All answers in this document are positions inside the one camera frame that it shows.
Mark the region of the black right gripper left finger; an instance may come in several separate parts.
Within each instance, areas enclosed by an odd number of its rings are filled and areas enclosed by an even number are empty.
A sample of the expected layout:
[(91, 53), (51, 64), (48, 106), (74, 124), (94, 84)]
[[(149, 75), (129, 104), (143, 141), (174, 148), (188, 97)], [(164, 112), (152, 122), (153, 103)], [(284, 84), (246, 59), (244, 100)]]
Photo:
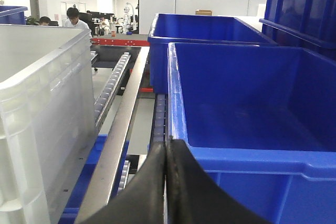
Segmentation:
[(163, 223), (165, 154), (164, 142), (153, 143), (125, 189), (82, 223)]

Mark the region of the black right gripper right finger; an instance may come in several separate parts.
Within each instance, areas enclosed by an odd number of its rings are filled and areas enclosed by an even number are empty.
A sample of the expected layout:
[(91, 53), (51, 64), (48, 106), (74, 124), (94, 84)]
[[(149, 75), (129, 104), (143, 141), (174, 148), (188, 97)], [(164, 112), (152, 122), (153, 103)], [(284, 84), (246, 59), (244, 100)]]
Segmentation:
[(267, 223), (223, 191), (183, 140), (166, 143), (169, 223)]

